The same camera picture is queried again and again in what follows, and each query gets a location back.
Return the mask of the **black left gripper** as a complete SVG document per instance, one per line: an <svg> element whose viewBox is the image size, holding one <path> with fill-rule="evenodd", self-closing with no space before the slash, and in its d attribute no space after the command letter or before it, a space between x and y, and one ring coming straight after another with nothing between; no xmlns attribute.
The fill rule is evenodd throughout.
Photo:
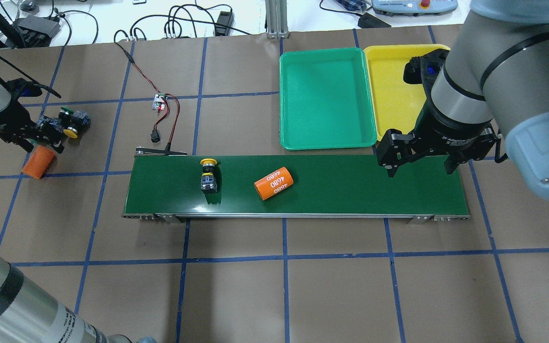
<svg viewBox="0 0 549 343"><path fill-rule="evenodd" d="M18 100L11 99L5 83L6 81L0 79L0 139L5 143L21 147L27 153L33 151L32 141L39 145L50 146L56 153L63 152L65 146L61 141L52 143L43 139L27 109ZM61 95L52 87L48 87L46 91L61 98Z"/></svg>

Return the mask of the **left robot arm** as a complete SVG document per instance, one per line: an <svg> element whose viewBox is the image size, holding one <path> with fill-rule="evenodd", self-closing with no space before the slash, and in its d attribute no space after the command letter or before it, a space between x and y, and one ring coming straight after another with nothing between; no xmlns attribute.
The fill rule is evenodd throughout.
<svg viewBox="0 0 549 343"><path fill-rule="evenodd" d="M0 185L0 211L11 198ZM107 336L0 257L0 343L128 343Z"/></svg>

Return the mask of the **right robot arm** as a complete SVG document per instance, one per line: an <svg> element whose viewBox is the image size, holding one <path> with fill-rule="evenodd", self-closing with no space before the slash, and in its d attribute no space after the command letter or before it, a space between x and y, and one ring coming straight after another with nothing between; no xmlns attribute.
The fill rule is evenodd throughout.
<svg viewBox="0 0 549 343"><path fill-rule="evenodd" d="M451 174L495 148L549 200L549 0L473 0L453 48L412 57L403 78L426 100L409 133L379 140L388 176L440 155Z"/></svg>

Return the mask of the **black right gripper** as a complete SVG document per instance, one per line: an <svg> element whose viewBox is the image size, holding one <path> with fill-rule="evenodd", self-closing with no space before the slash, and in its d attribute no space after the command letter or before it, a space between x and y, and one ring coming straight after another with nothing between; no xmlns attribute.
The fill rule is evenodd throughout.
<svg viewBox="0 0 549 343"><path fill-rule="evenodd" d="M389 129L377 144L377 162L394 178L399 167L427 156L447 156L444 169L453 174L470 161L482 160L500 144L490 122L468 124L449 119L438 110L431 98L423 105L410 132Z"/></svg>

